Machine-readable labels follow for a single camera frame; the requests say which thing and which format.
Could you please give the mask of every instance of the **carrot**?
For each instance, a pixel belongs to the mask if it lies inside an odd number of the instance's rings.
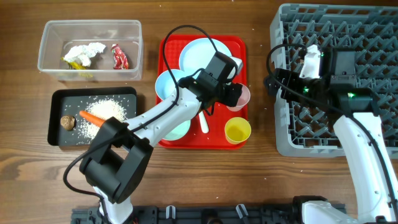
[[[98,127],[101,127],[102,124],[105,122],[104,119],[96,117],[95,115],[92,115],[91,113],[86,112],[86,111],[80,111],[79,114],[80,114],[80,116],[85,118],[87,121],[93,123],[95,126],[98,126]]]

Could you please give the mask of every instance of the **table surface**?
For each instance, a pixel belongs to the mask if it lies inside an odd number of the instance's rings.
[[[71,209],[95,206],[95,197],[68,190],[62,175],[82,150],[47,143],[51,96],[64,88],[133,86],[142,113],[155,105],[159,44],[181,24],[209,34],[237,35],[247,46],[252,134],[238,151],[184,151],[156,147],[133,205],[217,206],[286,203],[296,195],[322,195],[345,203],[356,216],[347,161],[281,156],[275,146],[273,104],[262,84],[270,50],[269,26],[280,4],[315,1],[3,0],[0,5],[0,223],[68,223]],[[318,0],[318,4],[346,4]],[[396,1],[351,0],[392,5]],[[59,19],[137,19],[142,23],[144,76],[139,82],[60,83],[37,69],[44,25]],[[194,30],[180,33],[195,34]],[[398,170],[398,161],[394,161]],[[70,182],[91,189],[78,169]]]

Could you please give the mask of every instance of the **gray dish rack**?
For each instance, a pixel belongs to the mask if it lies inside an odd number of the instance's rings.
[[[295,43],[350,47],[356,51],[357,86],[378,97],[390,158],[398,159],[398,7],[283,4],[270,26],[271,48]],[[277,68],[299,72],[297,49],[276,50]],[[344,150],[325,112],[286,102],[278,94],[274,113],[277,150],[283,156],[336,157]]]

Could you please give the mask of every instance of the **plastic crate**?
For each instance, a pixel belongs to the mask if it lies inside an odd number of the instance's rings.
[[[398,158],[398,7],[283,4],[272,21],[271,48],[299,43],[350,47],[356,51],[357,86],[372,88],[379,98],[382,129],[390,157]],[[293,47],[276,50],[275,67],[299,72]],[[344,150],[323,111],[275,103],[277,150],[283,156],[336,157]]]
[[[102,54],[91,59],[87,70],[71,70],[61,58],[73,46],[100,42]],[[119,44],[131,69],[114,70],[111,52]],[[141,23],[135,20],[48,21],[44,27],[37,68],[62,81],[131,81],[142,78],[144,41]]]

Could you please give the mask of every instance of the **transparent container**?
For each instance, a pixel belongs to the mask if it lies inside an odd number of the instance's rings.
[[[77,45],[100,42],[106,46],[102,54],[91,58],[87,70],[71,70],[62,60]],[[131,69],[114,70],[111,52],[119,44]],[[144,41],[141,23],[135,20],[48,21],[44,27],[37,68],[61,81],[127,81],[142,78]]]

